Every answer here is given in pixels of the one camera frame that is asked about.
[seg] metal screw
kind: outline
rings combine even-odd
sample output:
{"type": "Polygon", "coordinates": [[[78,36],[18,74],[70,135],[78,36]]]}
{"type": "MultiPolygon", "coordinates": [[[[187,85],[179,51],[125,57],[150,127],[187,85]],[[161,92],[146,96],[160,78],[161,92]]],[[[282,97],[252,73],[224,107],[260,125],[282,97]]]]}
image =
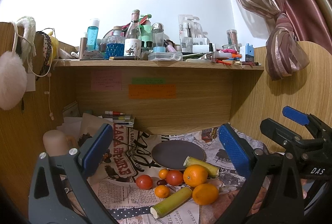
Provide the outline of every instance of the metal screw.
{"type": "Polygon", "coordinates": [[[259,148],[255,149],[254,152],[255,152],[256,155],[262,155],[262,154],[264,154],[263,150],[259,149],[259,148]]]}
{"type": "Polygon", "coordinates": [[[78,152],[78,150],[76,148],[72,148],[69,150],[69,154],[73,155],[76,154],[78,152]]]}
{"type": "Polygon", "coordinates": [[[303,158],[304,160],[307,160],[307,159],[309,158],[309,156],[308,156],[306,153],[303,153],[303,154],[302,154],[302,158],[303,158]]]}
{"type": "Polygon", "coordinates": [[[39,158],[44,159],[46,157],[46,155],[47,154],[45,152],[42,152],[42,153],[39,154],[39,158]]]}
{"type": "Polygon", "coordinates": [[[286,158],[288,159],[292,159],[293,158],[293,155],[291,153],[286,153],[286,158]]]}

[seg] dark gray plate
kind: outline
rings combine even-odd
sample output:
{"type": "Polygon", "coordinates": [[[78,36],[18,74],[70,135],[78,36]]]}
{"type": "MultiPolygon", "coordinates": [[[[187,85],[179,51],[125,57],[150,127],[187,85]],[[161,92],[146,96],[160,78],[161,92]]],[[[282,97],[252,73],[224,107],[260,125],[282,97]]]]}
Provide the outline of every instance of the dark gray plate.
{"type": "Polygon", "coordinates": [[[166,169],[184,170],[187,156],[204,160],[205,153],[198,145],[187,141],[165,141],[152,148],[154,162],[166,169]]]}

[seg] beige mug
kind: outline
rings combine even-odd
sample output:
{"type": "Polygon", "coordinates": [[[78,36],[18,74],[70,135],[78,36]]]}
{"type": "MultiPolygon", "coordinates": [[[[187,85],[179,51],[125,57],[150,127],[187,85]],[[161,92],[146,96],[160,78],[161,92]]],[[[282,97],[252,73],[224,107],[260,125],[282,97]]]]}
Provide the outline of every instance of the beige mug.
{"type": "Polygon", "coordinates": [[[43,136],[44,147],[46,153],[50,157],[57,155],[64,155],[69,152],[71,148],[78,148],[76,139],[71,135],[65,135],[59,130],[47,131],[43,136]]]}

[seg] wooden shelf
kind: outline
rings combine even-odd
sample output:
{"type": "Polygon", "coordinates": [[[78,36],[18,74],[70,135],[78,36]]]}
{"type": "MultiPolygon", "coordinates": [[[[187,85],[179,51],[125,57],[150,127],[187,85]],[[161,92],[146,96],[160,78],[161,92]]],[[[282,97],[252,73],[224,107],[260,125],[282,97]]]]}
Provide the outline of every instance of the wooden shelf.
{"type": "Polygon", "coordinates": [[[264,66],[224,65],[170,61],[131,61],[131,60],[68,60],[59,59],[56,66],[145,66],[145,67],[192,67],[198,69],[224,70],[264,70],[264,66]]]}

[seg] pink sticky note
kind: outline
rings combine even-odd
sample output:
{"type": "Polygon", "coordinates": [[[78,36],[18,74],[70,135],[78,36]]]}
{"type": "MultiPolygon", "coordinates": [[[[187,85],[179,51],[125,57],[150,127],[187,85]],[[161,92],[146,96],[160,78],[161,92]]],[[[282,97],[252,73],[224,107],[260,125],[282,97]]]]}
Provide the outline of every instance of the pink sticky note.
{"type": "Polygon", "coordinates": [[[91,71],[91,91],[121,91],[122,77],[119,70],[91,71]]]}

